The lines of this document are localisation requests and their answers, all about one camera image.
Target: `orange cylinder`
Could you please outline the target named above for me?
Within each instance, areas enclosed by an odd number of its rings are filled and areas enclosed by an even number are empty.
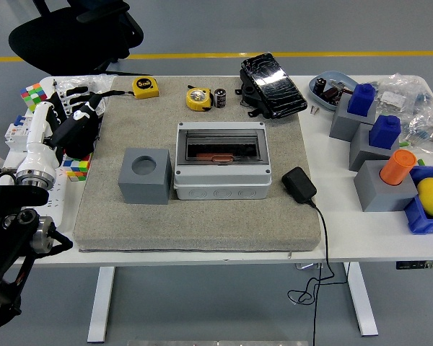
[[[413,153],[399,149],[380,171],[380,178],[389,185],[399,185],[416,163],[417,158]]]

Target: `black case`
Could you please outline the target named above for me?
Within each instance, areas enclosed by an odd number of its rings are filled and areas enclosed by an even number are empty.
[[[270,53],[244,60],[241,66],[242,98],[264,117],[286,117],[307,108],[294,82]]]

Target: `office chair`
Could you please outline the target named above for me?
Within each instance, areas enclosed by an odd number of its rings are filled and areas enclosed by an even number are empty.
[[[68,0],[70,7],[50,12],[45,0],[33,1],[41,17],[9,35],[9,46],[20,58],[52,76],[125,75],[106,69],[143,41],[127,3]]]

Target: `gray block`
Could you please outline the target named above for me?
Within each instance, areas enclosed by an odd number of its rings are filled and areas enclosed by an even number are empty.
[[[118,186],[130,204],[168,204],[172,164],[168,149],[127,148]]]
[[[417,196],[411,175],[399,185],[392,186],[380,179],[387,160],[366,161],[354,178],[354,186],[362,211],[401,211]]]
[[[333,114],[331,132],[329,137],[351,142],[354,134],[361,123],[374,125],[375,113],[377,111],[377,101],[374,101],[367,112],[367,116],[348,113],[348,103],[351,99],[350,94],[343,93],[337,109]]]
[[[349,170],[358,172],[364,161],[388,160],[399,149],[399,142],[395,141],[390,149],[369,145],[369,131],[372,125],[361,124],[354,134],[349,146]]]

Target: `rubik's cube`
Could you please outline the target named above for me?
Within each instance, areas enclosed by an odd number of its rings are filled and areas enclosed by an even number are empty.
[[[37,104],[48,98],[40,83],[21,89],[21,97],[32,112],[35,110]]]
[[[64,156],[61,168],[66,171],[67,177],[72,182],[82,182],[87,180],[91,160],[92,154],[86,155],[83,159]]]

